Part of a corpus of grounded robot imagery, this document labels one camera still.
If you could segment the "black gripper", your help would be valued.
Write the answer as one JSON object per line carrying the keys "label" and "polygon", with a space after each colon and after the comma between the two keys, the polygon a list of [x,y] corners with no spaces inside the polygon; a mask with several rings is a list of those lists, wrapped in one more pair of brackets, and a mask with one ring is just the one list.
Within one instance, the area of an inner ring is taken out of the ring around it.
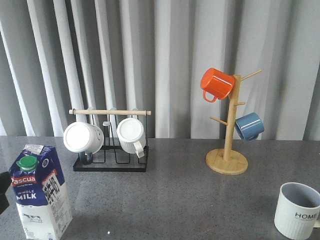
{"label": "black gripper", "polygon": [[11,185],[11,176],[8,171],[0,174],[0,214],[2,214],[10,203],[7,199],[6,192]]}

